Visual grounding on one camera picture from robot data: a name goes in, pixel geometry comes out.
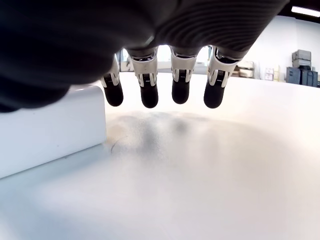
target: white wall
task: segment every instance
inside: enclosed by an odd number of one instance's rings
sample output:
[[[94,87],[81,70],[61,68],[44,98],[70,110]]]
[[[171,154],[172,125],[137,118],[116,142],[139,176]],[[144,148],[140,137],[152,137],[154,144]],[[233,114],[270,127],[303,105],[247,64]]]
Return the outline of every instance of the white wall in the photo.
[[[296,20],[298,49],[311,51],[311,63],[320,71],[320,24]]]
[[[244,57],[255,63],[255,78],[264,79],[266,68],[280,66],[280,79],[292,67],[292,53],[298,49],[311,51],[312,66],[320,71],[320,24],[276,16],[265,28]]]
[[[251,47],[244,60],[254,61],[255,78],[264,79],[265,69],[280,66],[280,79],[285,79],[292,66],[292,53],[298,49],[296,19],[276,16]]]

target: white box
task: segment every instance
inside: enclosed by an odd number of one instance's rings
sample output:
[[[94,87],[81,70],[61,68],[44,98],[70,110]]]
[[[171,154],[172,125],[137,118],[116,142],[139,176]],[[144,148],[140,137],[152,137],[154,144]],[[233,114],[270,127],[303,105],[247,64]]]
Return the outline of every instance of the white box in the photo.
[[[274,76],[272,74],[270,74],[270,73],[266,73],[264,75],[264,79],[272,81],[274,79]]]
[[[105,116],[102,89],[88,85],[43,108],[0,113],[0,178],[103,143]]]
[[[255,64],[253,61],[242,60],[242,61],[238,62],[237,66],[242,69],[254,69],[255,68]]]
[[[253,78],[254,77],[254,71],[248,70],[248,69],[239,69],[239,75],[243,78]]]
[[[273,68],[266,68],[266,69],[265,69],[265,73],[266,73],[266,74],[272,74],[272,75],[273,75],[273,74],[274,74],[274,69],[273,69]]]

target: ceiling light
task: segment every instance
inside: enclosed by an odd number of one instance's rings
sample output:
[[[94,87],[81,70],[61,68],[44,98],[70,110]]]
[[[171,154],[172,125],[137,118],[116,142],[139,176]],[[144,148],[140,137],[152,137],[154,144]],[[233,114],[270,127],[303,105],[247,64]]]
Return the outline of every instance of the ceiling light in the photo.
[[[311,10],[311,9],[303,8],[299,6],[293,6],[291,11],[297,14],[304,14],[304,15],[309,15],[317,18],[320,17],[320,11]]]

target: robotic hand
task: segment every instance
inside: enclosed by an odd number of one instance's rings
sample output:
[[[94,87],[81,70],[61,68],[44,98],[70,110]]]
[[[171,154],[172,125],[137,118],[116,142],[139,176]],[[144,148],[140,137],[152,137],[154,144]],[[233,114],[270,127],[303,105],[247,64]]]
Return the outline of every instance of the robotic hand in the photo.
[[[123,92],[117,58],[127,49],[142,103],[158,103],[157,50],[171,46],[172,98],[183,104],[196,57],[214,46],[204,103],[218,107],[228,78],[289,0],[3,0],[0,3],[0,113],[39,108],[73,84],[101,79],[107,101]]]
[[[181,48],[171,46],[172,99],[184,104],[189,97],[189,85],[195,68],[197,55],[201,48]],[[154,108],[158,103],[157,89],[157,47],[143,50],[128,49],[134,72],[141,89],[141,100],[145,107]],[[230,58],[212,48],[208,67],[207,84],[204,91],[204,103],[215,109],[223,100],[228,78],[242,58]],[[123,92],[119,80],[117,57],[114,55],[112,67],[101,80],[108,103],[114,107],[123,101]]]

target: white table surface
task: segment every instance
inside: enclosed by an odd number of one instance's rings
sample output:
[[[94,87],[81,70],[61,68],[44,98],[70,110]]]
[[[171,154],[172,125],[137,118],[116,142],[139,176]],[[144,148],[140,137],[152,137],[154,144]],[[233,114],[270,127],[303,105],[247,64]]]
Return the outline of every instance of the white table surface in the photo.
[[[320,239],[320,89],[231,78],[208,109],[160,73],[150,110],[120,76],[105,144],[0,180],[1,240]]]

